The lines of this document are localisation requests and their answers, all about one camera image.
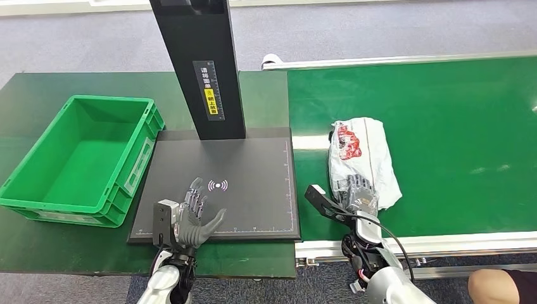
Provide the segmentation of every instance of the green plastic crate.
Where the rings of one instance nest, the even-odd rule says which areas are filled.
[[[152,99],[72,96],[0,188],[28,219],[119,227],[164,121]]]

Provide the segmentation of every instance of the person's knee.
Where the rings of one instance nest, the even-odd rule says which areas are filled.
[[[503,270],[481,269],[468,279],[468,292],[476,304],[518,303],[518,290]]]

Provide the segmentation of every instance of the wireless icon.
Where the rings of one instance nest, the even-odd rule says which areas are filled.
[[[222,182],[214,182],[213,180],[209,180],[209,184],[207,185],[207,188],[211,192],[214,189],[221,189],[222,191],[226,191],[227,190],[227,180],[224,179]]]

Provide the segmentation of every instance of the red printed logo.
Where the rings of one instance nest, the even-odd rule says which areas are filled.
[[[362,150],[360,149],[360,140],[354,132],[349,131],[346,125],[341,125],[338,128],[339,139],[339,158],[349,160],[353,157],[360,157]]]

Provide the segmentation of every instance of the yellow warning label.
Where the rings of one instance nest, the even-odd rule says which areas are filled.
[[[209,114],[218,115],[217,103],[215,102],[215,93],[213,89],[205,89],[205,99],[207,100],[207,107]]]

